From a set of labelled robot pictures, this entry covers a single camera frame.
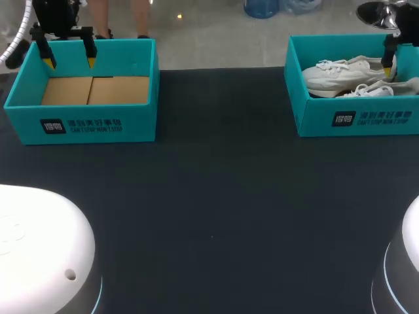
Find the white cable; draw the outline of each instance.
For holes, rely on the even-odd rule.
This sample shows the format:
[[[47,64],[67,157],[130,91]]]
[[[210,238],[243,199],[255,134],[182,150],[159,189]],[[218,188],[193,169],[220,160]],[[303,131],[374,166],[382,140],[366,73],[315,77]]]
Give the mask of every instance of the white cable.
[[[26,0],[25,14],[20,24],[18,33],[13,39],[12,43],[7,47],[6,51],[0,57],[0,65],[7,60],[7,58],[14,52],[18,43],[24,38],[27,25],[29,24],[29,17],[31,16],[32,11],[32,0]]]

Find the floor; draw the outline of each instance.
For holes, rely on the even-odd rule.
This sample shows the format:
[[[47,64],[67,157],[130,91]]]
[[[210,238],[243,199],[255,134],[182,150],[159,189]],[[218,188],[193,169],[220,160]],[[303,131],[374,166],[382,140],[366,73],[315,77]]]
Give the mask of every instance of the floor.
[[[363,0],[323,0],[318,12],[281,12],[267,20],[247,16],[243,2],[154,0],[151,35],[158,43],[160,68],[274,67],[284,64],[290,35],[380,31],[357,19],[354,10]],[[111,0],[109,24],[116,37],[136,36],[129,0]],[[92,25],[87,8],[79,25]]]

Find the person's leg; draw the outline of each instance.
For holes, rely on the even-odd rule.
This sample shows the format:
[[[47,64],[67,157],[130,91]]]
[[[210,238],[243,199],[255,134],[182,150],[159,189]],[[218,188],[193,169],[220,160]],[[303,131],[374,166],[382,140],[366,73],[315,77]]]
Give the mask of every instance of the person's leg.
[[[103,38],[109,38],[108,15],[109,2],[108,0],[88,0],[88,7],[93,16],[94,24],[98,35]]]
[[[149,0],[131,0],[138,36],[149,36]]]

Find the teal cardboard box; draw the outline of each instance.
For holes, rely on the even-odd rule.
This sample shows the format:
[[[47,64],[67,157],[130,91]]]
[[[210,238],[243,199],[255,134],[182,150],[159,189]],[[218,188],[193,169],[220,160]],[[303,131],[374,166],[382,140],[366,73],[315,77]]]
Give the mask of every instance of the teal cardboard box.
[[[25,145],[154,141],[159,69],[152,39],[49,42],[51,69],[33,43],[5,103]]]
[[[381,58],[386,34],[289,38],[285,81],[301,137],[419,134],[419,96],[312,98],[302,70],[320,60]],[[419,49],[400,46],[397,81],[419,77]]]

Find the dark tablecloth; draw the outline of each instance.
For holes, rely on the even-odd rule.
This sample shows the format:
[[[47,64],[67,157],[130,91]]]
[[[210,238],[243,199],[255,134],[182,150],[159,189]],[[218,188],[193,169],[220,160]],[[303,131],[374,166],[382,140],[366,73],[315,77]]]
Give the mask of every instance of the dark tablecloth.
[[[24,147],[0,183],[90,221],[107,313],[360,314],[419,194],[419,137],[300,139],[282,68],[162,71],[155,143]]]

